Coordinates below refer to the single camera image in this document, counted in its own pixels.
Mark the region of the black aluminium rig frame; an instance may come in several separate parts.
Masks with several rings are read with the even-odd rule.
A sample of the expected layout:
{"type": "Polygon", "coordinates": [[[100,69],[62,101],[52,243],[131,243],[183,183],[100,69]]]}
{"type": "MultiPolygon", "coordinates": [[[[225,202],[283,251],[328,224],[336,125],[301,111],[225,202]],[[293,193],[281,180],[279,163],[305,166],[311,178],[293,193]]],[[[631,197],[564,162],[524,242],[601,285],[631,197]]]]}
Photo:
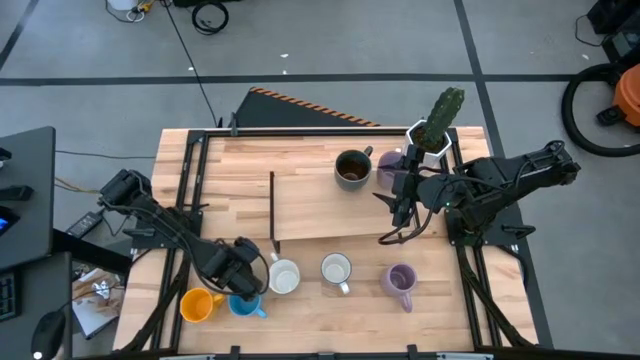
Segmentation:
{"type": "Polygon", "coordinates": [[[164,130],[152,175],[154,197],[165,206],[202,204],[205,238],[248,237],[265,256],[278,253],[295,262],[301,280],[289,294],[264,297],[266,319],[235,316],[222,307],[211,320],[189,323],[170,311],[162,344],[175,344],[182,354],[216,357],[325,352],[372,358],[405,354],[410,346],[421,353],[471,350],[458,261],[442,217],[435,216],[421,237],[402,246],[381,246],[379,236],[279,245],[259,238],[270,172],[333,174],[334,160],[345,150],[372,146],[383,154],[401,143],[399,128],[250,129],[235,137],[215,131],[207,146],[189,144],[184,129],[164,130]],[[344,254],[352,264],[347,295],[321,274],[321,262],[331,253],[344,254]],[[417,273],[411,313],[380,285],[383,272],[397,263],[417,273]]]}

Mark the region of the wooden shelf riser black legs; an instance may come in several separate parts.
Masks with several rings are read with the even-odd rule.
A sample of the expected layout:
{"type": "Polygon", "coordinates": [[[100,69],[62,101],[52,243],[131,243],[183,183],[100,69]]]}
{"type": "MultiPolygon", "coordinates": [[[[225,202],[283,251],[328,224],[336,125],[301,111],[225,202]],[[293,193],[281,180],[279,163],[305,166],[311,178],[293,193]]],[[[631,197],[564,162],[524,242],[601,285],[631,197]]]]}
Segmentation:
{"type": "Polygon", "coordinates": [[[379,199],[390,192],[371,180],[356,191],[339,187],[331,173],[283,175],[267,179],[267,218],[261,240],[286,241],[381,236],[393,215],[379,199]]]}

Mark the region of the teal mug white interior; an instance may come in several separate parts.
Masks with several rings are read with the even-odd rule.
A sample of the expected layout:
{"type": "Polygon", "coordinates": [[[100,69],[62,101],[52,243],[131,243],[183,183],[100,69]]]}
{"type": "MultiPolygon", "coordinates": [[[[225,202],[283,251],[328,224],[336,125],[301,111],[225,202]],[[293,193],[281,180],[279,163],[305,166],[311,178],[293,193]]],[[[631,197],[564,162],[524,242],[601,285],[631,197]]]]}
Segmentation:
{"type": "Polygon", "coordinates": [[[289,259],[280,258],[276,253],[271,253],[273,263],[269,267],[269,287],[280,295],[294,291],[300,283],[298,266],[289,259]]]}

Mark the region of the dark grey desk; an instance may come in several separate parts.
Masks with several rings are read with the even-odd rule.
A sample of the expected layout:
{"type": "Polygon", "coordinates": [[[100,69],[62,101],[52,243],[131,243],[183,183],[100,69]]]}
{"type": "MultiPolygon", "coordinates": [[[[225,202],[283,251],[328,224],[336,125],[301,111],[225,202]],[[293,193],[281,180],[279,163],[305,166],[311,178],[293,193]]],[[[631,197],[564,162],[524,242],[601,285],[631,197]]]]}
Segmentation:
{"type": "Polygon", "coordinates": [[[0,201],[14,210],[19,222],[0,236],[0,269],[47,256],[52,247],[56,131],[42,127],[0,137],[0,148],[11,158],[0,168],[0,188],[27,185],[28,201],[0,201]]]}
{"type": "Polygon", "coordinates": [[[31,338],[40,318],[71,299],[71,263],[63,252],[19,269],[21,314],[0,322],[0,360],[34,360],[31,338]]]}

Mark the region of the black power brick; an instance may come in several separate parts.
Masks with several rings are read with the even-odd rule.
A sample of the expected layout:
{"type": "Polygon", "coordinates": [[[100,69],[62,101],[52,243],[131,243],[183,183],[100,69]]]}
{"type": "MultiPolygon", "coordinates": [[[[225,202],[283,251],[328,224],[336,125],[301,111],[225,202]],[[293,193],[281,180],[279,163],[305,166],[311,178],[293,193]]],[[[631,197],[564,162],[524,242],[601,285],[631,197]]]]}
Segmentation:
{"type": "Polygon", "coordinates": [[[73,223],[66,230],[66,233],[75,238],[82,239],[87,234],[89,234],[93,229],[95,229],[102,221],[103,221],[102,210],[98,212],[89,211],[84,216],[82,216],[79,220],[73,223]]]}

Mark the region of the black ramp orange-striped edge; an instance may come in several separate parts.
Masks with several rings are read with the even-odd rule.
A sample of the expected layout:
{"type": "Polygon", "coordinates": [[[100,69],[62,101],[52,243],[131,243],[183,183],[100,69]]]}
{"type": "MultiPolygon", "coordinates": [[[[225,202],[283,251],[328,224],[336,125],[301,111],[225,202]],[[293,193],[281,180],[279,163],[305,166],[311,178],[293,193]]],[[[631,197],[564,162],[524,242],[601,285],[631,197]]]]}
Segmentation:
{"type": "Polygon", "coordinates": [[[232,119],[238,127],[378,127],[366,118],[262,87],[249,89],[232,119]]]}

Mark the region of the black remote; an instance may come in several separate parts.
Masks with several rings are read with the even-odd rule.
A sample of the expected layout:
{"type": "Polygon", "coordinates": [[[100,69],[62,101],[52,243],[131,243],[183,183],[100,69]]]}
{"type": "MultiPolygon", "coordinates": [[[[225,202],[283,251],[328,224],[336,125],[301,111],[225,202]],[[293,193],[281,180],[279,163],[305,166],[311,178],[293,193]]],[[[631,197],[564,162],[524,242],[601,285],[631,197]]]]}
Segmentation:
{"type": "Polygon", "coordinates": [[[0,188],[0,201],[28,201],[34,190],[27,185],[0,188]]]}

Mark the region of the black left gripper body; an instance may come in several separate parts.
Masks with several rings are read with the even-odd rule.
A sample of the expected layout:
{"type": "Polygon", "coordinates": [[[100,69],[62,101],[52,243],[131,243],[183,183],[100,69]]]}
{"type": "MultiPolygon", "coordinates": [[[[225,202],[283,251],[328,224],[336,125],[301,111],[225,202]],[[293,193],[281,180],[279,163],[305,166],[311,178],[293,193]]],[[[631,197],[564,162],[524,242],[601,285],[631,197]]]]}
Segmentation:
{"type": "Polygon", "coordinates": [[[268,268],[257,245],[245,237],[232,244],[222,239],[199,240],[199,280],[222,295],[236,295],[253,300],[268,290],[268,281],[254,274],[252,263],[259,259],[268,268]]]}

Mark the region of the lavender ribbed mug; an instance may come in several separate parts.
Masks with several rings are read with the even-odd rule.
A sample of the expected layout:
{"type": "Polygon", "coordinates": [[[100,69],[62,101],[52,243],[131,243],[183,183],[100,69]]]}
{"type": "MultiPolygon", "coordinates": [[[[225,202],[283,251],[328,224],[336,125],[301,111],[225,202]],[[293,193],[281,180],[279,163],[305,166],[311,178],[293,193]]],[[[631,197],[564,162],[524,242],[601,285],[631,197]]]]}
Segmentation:
{"type": "Polygon", "coordinates": [[[393,186],[393,182],[394,179],[385,179],[382,176],[382,170],[383,169],[402,169],[402,170],[406,170],[405,168],[402,167],[402,160],[403,160],[403,154],[401,152],[398,151],[389,151],[384,153],[379,161],[378,161],[378,165],[377,165],[377,170],[376,170],[376,179],[377,179],[377,184],[385,189],[385,190],[391,190],[392,186],[393,186]]]}

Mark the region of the white blue leaf-pattern mug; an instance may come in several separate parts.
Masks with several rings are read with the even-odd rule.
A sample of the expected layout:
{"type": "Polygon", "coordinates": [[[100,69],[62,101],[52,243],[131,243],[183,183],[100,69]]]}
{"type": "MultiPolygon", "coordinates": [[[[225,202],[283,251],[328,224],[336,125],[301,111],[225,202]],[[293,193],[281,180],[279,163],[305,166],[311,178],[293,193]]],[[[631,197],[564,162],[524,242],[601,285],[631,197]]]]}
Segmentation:
{"type": "Polygon", "coordinates": [[[344,254],[328,254],[321,262],[321,274],[328,283],[337,285],[344,295],[350,293],[348,280],[352,274],[352,264],[344,254]]]}

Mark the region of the black keyboard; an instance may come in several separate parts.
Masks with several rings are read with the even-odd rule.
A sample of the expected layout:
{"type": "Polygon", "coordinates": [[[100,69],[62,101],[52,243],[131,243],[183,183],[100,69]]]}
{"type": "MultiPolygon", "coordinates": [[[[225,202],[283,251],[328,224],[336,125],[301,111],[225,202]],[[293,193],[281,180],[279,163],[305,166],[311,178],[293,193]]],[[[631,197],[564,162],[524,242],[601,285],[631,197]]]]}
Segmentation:
{"type": "Polygon", "coordinates": [[[21,274],[18,270],[0,273],[0,322],[21,314],[21,274]]]}

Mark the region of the crumpled silver foil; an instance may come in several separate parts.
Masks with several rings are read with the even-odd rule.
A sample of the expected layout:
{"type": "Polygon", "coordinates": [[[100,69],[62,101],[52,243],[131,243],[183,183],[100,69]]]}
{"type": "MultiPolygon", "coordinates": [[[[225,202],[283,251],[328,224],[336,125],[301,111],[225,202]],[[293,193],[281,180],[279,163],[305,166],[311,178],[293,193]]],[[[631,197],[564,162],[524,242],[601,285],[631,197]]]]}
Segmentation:
{"type": "Polygon", "coordinates": [[[92,284],[92,291],[96,295],[102,297],[104,300],[109,300],[111,297],[111,292],[116,289],[119,289],[118,284],[110,284],[106,280],[103,280],[101,282],[94,282],[92,284]]]}

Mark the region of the black smartphone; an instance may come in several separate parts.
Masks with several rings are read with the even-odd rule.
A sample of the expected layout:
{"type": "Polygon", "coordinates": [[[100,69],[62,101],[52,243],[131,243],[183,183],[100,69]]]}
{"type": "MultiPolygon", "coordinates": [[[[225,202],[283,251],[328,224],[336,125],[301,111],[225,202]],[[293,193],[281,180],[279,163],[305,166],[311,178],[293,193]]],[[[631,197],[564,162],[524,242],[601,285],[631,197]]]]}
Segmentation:
{"type": "Polygon", "coordinates": [[[0,236],[16,225],[20,216],[11,208],[0,206],[0,236]]]}

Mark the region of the white hexagonal plant pot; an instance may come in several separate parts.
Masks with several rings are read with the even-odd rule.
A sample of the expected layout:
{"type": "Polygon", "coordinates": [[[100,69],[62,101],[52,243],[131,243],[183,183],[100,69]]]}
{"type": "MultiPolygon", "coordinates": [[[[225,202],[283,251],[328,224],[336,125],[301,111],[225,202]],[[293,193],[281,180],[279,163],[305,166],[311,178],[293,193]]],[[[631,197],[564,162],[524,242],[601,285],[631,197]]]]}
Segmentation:
{"type": "MultiPolygon", "coordinates": [[[[419,127],[421,127],[422,125],[425,125],[427,123],[426,120],[418,120],[416,123],[414,123],[411,127],[408,128],[408,130],[405,132],[404,135],[404,145],[402,147],[402,154],[405,155],[407,153],[407,150],[409,148],[410,145],[414,145],[414,142],[411,138],[411,135],[413,133],[414,130],[418,129],[419,127]]],[[[441,145],[440,149],[437,152],[428,152],[426,151],[421,164],[423,166],[427,166],[427,167],[435,167],[436,165],[438,165],[440,163],[440,160],[446,155],[447,151],[451,148],[452,146],[452,141],[451,138],[448,134],[448,132],[445,132],[443,135],[443,144],[441,145]]]]}

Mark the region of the light blue faceted mug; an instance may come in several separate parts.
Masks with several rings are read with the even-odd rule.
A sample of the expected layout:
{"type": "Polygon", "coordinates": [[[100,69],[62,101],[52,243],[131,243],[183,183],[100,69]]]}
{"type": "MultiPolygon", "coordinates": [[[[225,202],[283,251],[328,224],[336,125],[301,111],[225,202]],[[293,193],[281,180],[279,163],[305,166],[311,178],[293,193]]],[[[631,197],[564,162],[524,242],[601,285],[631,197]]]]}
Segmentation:
{"type": "Polygon", "coordinates": [[[228,297],[227,303],[231,313],[235,316],[267,318],[267,313],[262,309],[261,295],[254,297],[252,300],[245,300],[238,295],[231,295],[228,297]]]}

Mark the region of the black equipment cases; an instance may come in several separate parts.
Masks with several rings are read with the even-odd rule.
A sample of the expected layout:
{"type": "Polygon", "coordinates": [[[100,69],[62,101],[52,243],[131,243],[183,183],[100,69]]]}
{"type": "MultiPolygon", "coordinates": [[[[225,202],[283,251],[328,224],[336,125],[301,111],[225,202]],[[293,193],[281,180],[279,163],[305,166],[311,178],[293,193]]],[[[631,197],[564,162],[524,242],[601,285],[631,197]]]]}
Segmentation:
{"type": "Polygon", "coordinates": [[[640,0],[597,0],[587,19],[611,63],[640,64],[640,0]]]}

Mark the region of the black computer mouse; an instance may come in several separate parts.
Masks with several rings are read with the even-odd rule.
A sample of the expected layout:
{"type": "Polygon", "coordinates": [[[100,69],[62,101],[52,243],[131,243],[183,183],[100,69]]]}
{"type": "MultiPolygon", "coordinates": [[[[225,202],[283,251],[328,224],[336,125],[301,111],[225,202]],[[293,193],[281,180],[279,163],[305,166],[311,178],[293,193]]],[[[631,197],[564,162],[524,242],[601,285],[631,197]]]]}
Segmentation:
{"type": "Polygon", "coordinates": [[[66,317],[61,310],[43,315],[31,337],[32,360],[54,360],[62,346],[66,317]]]}

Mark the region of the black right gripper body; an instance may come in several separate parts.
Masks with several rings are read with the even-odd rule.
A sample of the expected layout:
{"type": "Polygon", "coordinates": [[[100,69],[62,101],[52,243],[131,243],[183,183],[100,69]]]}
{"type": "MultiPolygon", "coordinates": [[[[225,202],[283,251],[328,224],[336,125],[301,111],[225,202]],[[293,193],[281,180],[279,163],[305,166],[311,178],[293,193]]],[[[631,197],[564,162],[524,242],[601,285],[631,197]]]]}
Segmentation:
{"type": "Polygon", "coordinates": [[[403,155],[402,167],[406,174],[395,176],[392,194],[401,201],[397,211],[392,211],[392,225],[406,226],[411,219],[411,211],[420,201],[425,208],[431,208],[431,202],[436,197],[436,191],[442,185],[444,175],[448,173],[442,168],[431,168],[421,164],[425,151],[415,145],[410,145],[403,155]]]}

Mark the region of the yellow mug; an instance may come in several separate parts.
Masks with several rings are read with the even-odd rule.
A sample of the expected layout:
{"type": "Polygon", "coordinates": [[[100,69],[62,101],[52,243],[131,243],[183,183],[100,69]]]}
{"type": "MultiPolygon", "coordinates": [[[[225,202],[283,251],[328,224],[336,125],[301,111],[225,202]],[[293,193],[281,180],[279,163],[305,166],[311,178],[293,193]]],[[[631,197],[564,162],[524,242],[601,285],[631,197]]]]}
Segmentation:
{"type": "Polygon", "coordinates": [[[205,288],[193,288],[181,298],[180,314],[190,323],[211,320],[224,301],[222,294],[214,294],[205,288]]]}

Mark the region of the dark green glazed mug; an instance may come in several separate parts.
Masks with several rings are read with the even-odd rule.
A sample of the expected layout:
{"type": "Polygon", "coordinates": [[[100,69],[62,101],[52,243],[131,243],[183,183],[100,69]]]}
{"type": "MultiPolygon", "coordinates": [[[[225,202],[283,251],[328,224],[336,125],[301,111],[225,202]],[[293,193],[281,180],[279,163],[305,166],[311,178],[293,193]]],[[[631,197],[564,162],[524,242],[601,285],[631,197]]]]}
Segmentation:
{"type": "Polygon", "coordinates": [[[342,190],[354,192],[366,185],[372,172],[372,152],[373,147],[367,146],[363,151],[351,149],[338,155],[334,177],[342,190]]]}

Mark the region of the white paper sheet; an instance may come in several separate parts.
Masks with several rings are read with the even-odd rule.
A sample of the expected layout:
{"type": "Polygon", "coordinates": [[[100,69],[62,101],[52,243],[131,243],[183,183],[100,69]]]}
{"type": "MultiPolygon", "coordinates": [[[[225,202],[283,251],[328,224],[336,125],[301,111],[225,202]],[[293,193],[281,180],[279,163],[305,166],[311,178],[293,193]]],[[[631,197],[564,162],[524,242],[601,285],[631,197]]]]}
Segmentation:
{"type": "Polygon", "coordinates": [[[108,298],[90,294],[71,303],[75,318],[86,339],[93,337],[119,318],[122,299],[121,294],[110,295],[108,298]]]}

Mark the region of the green cactus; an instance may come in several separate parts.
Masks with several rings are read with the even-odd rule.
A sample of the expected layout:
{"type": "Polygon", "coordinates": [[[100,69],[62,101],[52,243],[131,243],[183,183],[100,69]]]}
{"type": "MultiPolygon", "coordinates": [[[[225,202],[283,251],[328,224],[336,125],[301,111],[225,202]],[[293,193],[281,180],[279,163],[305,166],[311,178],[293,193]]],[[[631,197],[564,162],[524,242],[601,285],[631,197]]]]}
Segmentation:
{"type": "Polygon", "coordinates": [[[428,152],[437,153],[442,148],[443,136],[456,118],[465,100],[465,90],[449,87],[436,100],[425,125],[423,145],[428,152]]]}

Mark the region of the orange vacuum cleaner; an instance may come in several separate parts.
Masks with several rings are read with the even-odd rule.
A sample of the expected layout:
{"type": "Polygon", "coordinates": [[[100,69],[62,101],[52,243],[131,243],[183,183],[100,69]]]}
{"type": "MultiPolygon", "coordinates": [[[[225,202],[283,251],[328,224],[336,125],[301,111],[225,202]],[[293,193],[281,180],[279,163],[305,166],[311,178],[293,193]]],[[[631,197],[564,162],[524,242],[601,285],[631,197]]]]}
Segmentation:
{"type": "Polygon", "coordinates": [[[602,126],[625,121],[640,132],[640,64],[626,70],[615,86],[612,106],[597,114],[602,126]]]}

